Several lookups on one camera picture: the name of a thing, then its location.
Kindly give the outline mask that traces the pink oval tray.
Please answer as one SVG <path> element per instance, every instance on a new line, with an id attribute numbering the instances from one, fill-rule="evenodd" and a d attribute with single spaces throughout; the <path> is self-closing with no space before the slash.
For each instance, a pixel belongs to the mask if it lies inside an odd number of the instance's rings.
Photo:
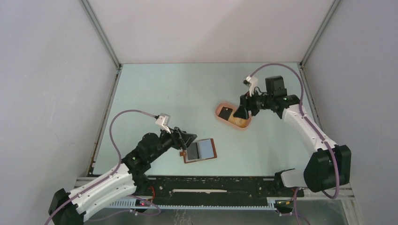
<path id="1" fill-rule="evenodd" d="M 221 102 L 215 109 L 215 118 L 220 122 L 240 131 L 248 129 L 252 121 L 252 117 L 248 119 L 241 119 L 234 117 L 237 106 L 229 102 Z"/>

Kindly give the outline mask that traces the brown leather card holder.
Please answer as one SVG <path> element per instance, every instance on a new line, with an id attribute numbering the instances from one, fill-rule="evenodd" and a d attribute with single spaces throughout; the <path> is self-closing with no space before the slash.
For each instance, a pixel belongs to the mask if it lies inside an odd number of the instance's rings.
<path id="1" fill-rule="evenodd" d="M 195 142 L 198 144 L 200 158 L 198 160 L 187 161 L 186 150 L 182 150 L 180 152 L 180 157 L 183 158 L 185 164 L 217 158 L 216 147 L 213 138 L 202 139 Z"/>

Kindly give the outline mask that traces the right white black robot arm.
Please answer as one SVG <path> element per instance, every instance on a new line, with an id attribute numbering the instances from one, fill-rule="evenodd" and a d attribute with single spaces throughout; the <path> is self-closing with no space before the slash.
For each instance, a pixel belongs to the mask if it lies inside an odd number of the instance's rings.
<path id="1" fill-rule="evenodd" d="M 310 156 L 305 169 L 289 169 L 276 174 L 279 179 L 274 181 L 273 190 L 277 195 L 285 196 L 295 187 L 316 193 L 350 182 L 351 150 L 328 138 L 308 117 L 300 98 L 288 95 L 281 76 L 265 79 L 266 92 L 258 89 L 258 79 L 254 76 L 246 77 L 243 83 L 249 91 L 240 96 L 239 107 L 233 116 L 247 120 L 260 110 L 271 110 L 296 130 Z"/>

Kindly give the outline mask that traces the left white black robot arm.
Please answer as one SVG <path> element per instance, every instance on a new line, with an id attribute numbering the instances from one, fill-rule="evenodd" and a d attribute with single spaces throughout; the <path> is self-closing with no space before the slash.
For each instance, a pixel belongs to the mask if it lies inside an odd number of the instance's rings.
<path id="1" fill-rule="evenodd" d="M 82 225 L 94 214 L 128 195 L 143 195 L 149 180 L 145 172 L 151 163 L 171 148 L 186 150 L 197 138 L 175 127 L 170 132 L 145 134 L 135 149 L 110 171 L 71 191 L 58 190 L 51 201 L 45 222 L 56 225 Z"/>

